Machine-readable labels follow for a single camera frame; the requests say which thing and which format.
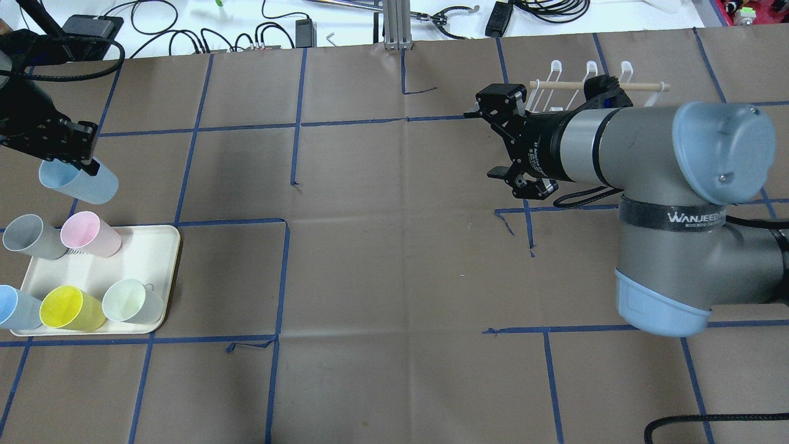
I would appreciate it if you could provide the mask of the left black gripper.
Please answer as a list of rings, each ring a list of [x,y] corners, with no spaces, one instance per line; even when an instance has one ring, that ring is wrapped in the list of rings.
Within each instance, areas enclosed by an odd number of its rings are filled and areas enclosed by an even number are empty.
[[[1,135],[7,147],[40,160],[61,160],[87,175],[96,176],[98,124],[74,123],[54,107],[33,81],[4,78],[1,97]]]

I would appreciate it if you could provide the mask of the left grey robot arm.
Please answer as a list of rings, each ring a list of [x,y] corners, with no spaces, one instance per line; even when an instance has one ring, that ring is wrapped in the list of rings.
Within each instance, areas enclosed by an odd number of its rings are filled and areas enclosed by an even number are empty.
[[[54,106],[50,96],[33,81],[2,75],[2,146],[48,162],[59,160],[96,175],[94,159],[98,126],[74,123]]]

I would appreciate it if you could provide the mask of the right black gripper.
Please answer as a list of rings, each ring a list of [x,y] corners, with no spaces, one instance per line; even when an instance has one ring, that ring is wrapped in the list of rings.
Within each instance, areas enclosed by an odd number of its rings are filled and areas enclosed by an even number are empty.
[[[609,186],[602,170],[602,140],[613,119],[633,102],[615,76],[584,84],[577,109],[529,112],[523,84],[493,83],[476,93],[465,119],[484,119],[505,142],[510,166],[495,166],[490,179],[504,181],[516,199],[545,200],[558,181]]]

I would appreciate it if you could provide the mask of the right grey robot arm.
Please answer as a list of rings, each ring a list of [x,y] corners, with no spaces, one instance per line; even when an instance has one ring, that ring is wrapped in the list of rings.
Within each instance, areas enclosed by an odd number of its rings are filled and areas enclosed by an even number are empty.
[[[574,110],[530,112],[523,84],[493,83],[465,118],[481,118],[511,160],[488,177],[517,199],[561,181],[621,193],[619,315],[649,334],[688,337],[715,305],[787,302],[787,221],[728,216],[767,180],[777,141],[751,104],[634,107],[625,85],[583,83]]]

